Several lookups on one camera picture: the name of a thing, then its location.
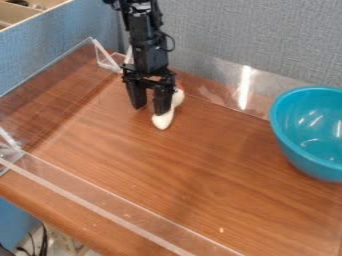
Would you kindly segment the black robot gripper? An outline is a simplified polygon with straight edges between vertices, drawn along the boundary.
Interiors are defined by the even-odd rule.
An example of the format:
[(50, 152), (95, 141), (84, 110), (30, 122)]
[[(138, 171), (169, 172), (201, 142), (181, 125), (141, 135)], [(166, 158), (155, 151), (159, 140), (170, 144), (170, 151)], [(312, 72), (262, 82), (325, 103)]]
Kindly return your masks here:
[(133, 64), (123, 64), (123, 81), (135, 109), (147, 104), (147, 90), (154, 91), (154, 111), (158, 116), (171, 109), (175, 92), (175, 74), (169, 69), (169, 48), (166, 41), (131, 43)]

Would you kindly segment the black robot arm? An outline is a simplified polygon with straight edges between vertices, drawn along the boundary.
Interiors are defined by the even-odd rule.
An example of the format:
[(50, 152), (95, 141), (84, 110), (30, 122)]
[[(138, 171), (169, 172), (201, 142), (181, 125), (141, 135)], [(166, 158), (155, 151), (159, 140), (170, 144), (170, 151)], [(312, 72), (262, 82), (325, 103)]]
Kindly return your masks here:
[(122, 13), (133, 47), (133, 64), (123, 64), (123, 82), (135, 109), (147, 104), (147, 90), (154, 90), (154, 113), (157, 116), (171, 110), (175, 93), (175, 73), (169, 69), (167, 39), (162, 31), (163, 14), (158, 0), (102, 0)]

